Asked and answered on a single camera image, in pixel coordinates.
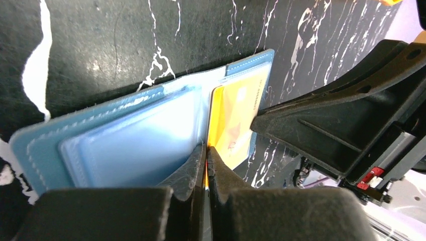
card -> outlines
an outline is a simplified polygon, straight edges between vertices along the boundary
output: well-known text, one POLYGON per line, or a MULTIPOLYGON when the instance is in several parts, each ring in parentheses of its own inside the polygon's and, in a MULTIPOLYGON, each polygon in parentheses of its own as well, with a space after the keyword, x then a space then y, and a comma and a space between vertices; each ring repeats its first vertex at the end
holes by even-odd
POLYGON ((231 169, 249 155, 250 125, 259 110, 268 75, 269 69, 260 69, 213 91, 207 144, 216 148, 231 169))

